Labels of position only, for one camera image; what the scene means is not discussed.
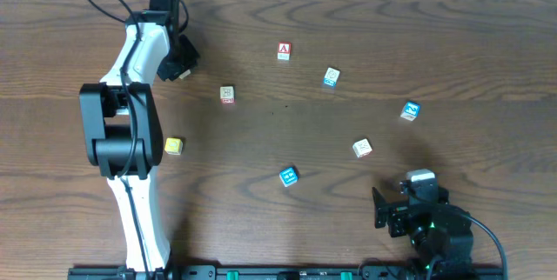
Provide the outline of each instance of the black cable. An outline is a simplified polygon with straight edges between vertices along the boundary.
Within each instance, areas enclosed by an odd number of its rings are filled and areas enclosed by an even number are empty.
[[[188,27],[188,23],[190,22],[190,13],[188,13],[188,8],[185,7],[185,3],[182,0],[179,0],[180,3],[182,4],[182,7],[184,8],[184,12],[185,12],[185,21],[184,23],[182,23],[182,26],[180,26],[180,30],[179,33],[184,32],[185,28]]]
[[[115,17],[112,14],[106,12],[105,10],[100,8],[98,5],[96,5],[92,0],[87,0],[87,1],[89,1],[89,3],[91,3],[91,5],[93,5],[93,7],[95,7],[97,10],[99,10],[100,12],[105,14],[106,16],[108,16],[108,17],[110,17],[114,20],[117,20],[120,23],[124,23],[124,20],[122,20],[118,17]],[[128,64],[130,63],[131,57],[133,56],[133,53],[135,52],[136,48],[138,47],[139,42],[141,42],[141,30],[139,29],[138,20],[135,18],[135,16],[133,16],[133,12],[131,11],[128,4],[126,2],[124,2],[124,0],[118,0],[118,1],[128,11],[128,13],[130,14],[131,20],[133,21],[133,23],[136,26],[136,40],[133,42],[133,45],[131,46],[130,51],[126,55],[125,60],[122,63],[122,67],[120,67],[120,81],[122,82],[122,88],[124,89],[125,97],[128,101],[128,113],[130,115],[130,128],[131,128],[130,154],[128,155],[128,159],[126,160],[126,163],[124,164],[124,167],[122,168],[122,171],[120,171],[118,173],[118,175],[121,177],[121,176],[125,176],[125,174],[127,174],[128,171],[130,170],[131,162],[133,161],[133,157],[135,155],[136,147],[137,147],[137,144],[138,144],[138,120],[137,120],[137,116],[136,116],[135,107],[133,105],[133,100],[131,99],[130,91],[128,90],[128,86],[125,83],[125,77],[128,76]]]
[[[465,214],[461,211],[457,211],[456,209],[454,209],[452,206],[450,205],[445,205],[445,204],[440,204],[440,203],[432,203],[429,202],[423,198],[419,198],[416,196],[416,194],[414,194],[413,192],[411,192],[410,190],[408,191],[408,195],[419,200],[422,203],[429,203],[441,210],[445,210],[445,211],[450,211],[455,215],[458,215],[460,217],[463,217],[467,220],[469,220],[472,223],[475,223],[478,227],[482,228],[493,240],[493,242],[495,243],[495,246],[497,247],[497,250],[499,251],[499,255],[501,257],[501,268],[503,270],[503,280],[507,280],[508,279],[508,271],[507,271],[507,256],[505,255],[505,250],[503,249],[503,245],[501,244],[501,242],[499,241],[499,239],[495,236],[495,234],[489,229],[487,228],[487,226],[485,226],[483,223],[481,223],[478,219]]]
[[[361,269],[362,265],[364,263],[367,263],[369,261],[376,261],[379,262],[381,265],[383,265],[383,267],[386,269],[386,271],[389,273],[389,275],[391,275],[393,278],[398,279],[397,276],[394,275],[394,273],[391,271],[391,269],[389,268],[389,266],[387,266],[385,264],[385,262],[383,262],[382,260],[376,258],[376,257],[370,257],[370,258],[366,258],[363,262],[361,262],[358,266],[358,271],[356,272],[356,276],[359,276],[359,270]]]
[[[87,0],[87,1],[89,1],[89,3],[91,5],[93,5],[93,7],[95,7],[97,10],[99,10],[100,12],[105,14],[106,16],[108,16],[108,17],[110,17],[110,18],[112,18],[116,21],[119,21],[120,23],[124,23],[124,20],[122,20],[118,17],[115,17],[112,14],[104,11],[102,8],[100,8],[95,3],[93,3],[92,0]],[[127,183],[127,181],[125,181],[122,178],[130,170],[131,162],[133,161],[133,157],[135,155],[135,151],[136,151],[136,148],[137,148],[137,145],[138,145],[138,119],[137,119],[135,107],[133,105],[133,100],[131,99],[131,93],[128,90],[128,85],[125,82],[125,77],[128,76],[128,64],[130,63],[131,57],[133,56],[133,53],[135,52],[136,48],[138,47],[139,42],[141,42],[141,29],[139,28],[138,20],[135,18],[135,16],[133,16],[133,12],[131,11],[128,4],[125,3],[124,0],[118,0],[118,1],[128,11],[128,13],[130,14],[131,20],[133,21],[134,25],[136,26],[136,39],[133,42],[133,45],[131,46],[130,51],[126,55],[126,57],[124,59],[124,62],[122,63],[122,67],[120,67],[120,82],[122,83],[122,88],[124,89],[124,93],[125,93],[125,96],[126,96],[126,99],[127,99],[127,102],[128,102],[128,113],[130,115],[131,147],[130,147],[130,154],[128,155],[128,159],[126,160],[126,163],[124,164],[124,167],[122,168],[122,171],[118,172],[117,175],[120,177],[120,181],[122,181],[122,183],[124,184],[125,191],[128,194],[128,198],[130,199],[131,216],[133,217],[133,224],[135,226],[136,233],[138,235],[139,249],[141,250],[141,257],[143,258],[143,265],[144,265],[144,268],[145,268],[145,274],[148,276],[148,278],[151,278],[150,272],[149,272],[149,267],[147,266],[147,258],[145,256],[145,248],[144,248],[144,245],[143,245],[143,238],[141,236],[141,230],[139,229],[138,214],[136,212],[136,205],[133,202],[133,196],[131,195],[131,187]]]
[[[125,192],[128,194],[128,199],[130,200],[131,216],[133,217],[133,225],[136,227],[136,233],[138,234],[139,249],[141,250],[141,257],[143,258],[143,266],[145,268],[145,273],[147,274],[147,278],[151,278],[149,273],[149,266],[147,266],[147,257],[145,256],[143,238],[141,237],[141,230],[139,229],[138,213],[136,212],[136,204],[133,202],[133,196],[131,195],[131,187],[128,184],[127,180],[124,180],[122,177],[120,178],[120,181],[122,181],[122,183],[124,184]]]
[[[439,255],[435,255],[431,262],[429,262],[429,269],[427,270],[427,275],[426,275],[426,280],[431,280],[432,278],[432,274],[433,274],[433,268],[435,267],[435,264],[440,261],[441,259],[443,259],[443,257],[439,256]]]

